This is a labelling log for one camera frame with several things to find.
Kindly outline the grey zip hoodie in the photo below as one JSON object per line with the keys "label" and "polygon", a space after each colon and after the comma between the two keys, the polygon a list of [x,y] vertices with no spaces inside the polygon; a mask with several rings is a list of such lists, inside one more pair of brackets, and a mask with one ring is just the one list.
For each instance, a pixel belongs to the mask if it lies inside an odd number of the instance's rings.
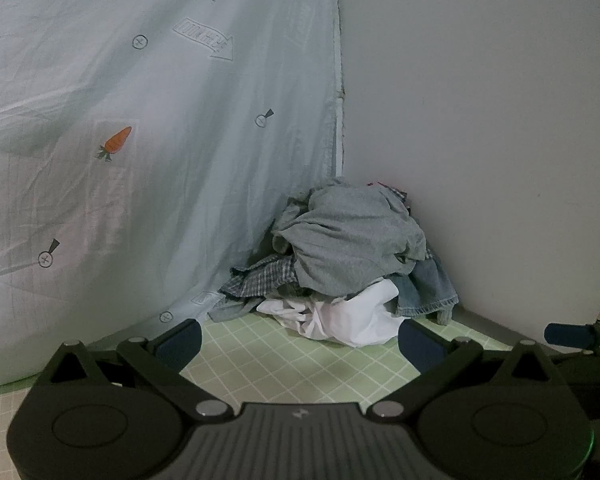
{"label": "grey zip hoodie", "polygon": [[272,225],[272,247],[294,255],[302,287],[339,297],[410,274],[427,243],[391,188],[334,179],[288,200]]}

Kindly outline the blue denim garment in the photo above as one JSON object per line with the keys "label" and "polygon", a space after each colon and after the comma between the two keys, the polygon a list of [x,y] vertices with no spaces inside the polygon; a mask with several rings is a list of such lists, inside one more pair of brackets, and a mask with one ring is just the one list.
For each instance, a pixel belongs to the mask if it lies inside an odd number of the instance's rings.
{"label": "blue denim garment", "polygon": [[398,289],[396,314],[404,318],[430,318],[441,326],[452,320],[460,302],[438,255],[427,246],[426,258],[417,261],[408,275],[392,274],[389,280]]}

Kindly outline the white garment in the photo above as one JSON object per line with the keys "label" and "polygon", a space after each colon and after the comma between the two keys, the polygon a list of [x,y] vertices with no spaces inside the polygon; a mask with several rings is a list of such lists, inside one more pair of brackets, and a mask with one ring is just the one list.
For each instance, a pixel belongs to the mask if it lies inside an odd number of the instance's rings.
{"label": "white garment", "polygon": [[396,314],[398,289],[382,278],[351,297],[332,298],[314,292],[306,297],[271,296],[257,312],[302,337],[351,348],[379,346],[398,336],[405,320]]}

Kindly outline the green checked bed sheet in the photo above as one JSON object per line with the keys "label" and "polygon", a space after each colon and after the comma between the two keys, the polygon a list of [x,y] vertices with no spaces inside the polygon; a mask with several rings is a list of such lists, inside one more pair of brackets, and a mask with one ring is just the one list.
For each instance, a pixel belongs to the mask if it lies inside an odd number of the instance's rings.
{"label": "green checked bed sheet", "polygon": [[[440,326],[420,320],[444,339],[467,336],[486,350],[512,348],[454,320]],[[396,339],[363,348],[306,339],[269,316],[248,314],[225,323],[205,322],[201,352],[181,375],[230,404],[358,402],[362,408],[418,375]],[[0,387],[0,479],[19,479],[6,448],[12,416],[36,376]]]}

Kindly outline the grey plaid shirt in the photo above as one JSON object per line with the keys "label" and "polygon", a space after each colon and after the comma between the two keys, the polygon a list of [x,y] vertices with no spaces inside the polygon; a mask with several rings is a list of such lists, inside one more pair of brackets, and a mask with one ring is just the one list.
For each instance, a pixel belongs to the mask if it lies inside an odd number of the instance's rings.
{"label": "grey plaid shirt", "polygon": [[210,310],[209,318],[223,323],[242,318],[253,311],[268,295],[309,296],[294,270],[294,255],[270,255],[251,266],[230,269],[230,279],[221,286],[222,299]]}

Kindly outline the light green carrot-print quilt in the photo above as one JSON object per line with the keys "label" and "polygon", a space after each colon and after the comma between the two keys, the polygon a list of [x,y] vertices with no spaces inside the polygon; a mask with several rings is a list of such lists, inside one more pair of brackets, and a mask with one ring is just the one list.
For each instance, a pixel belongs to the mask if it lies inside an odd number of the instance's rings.
{"label": "light green carrot-print quilt", "polygon": [[217,290],[340,82],[338,0],[0,0],[0,386]]}

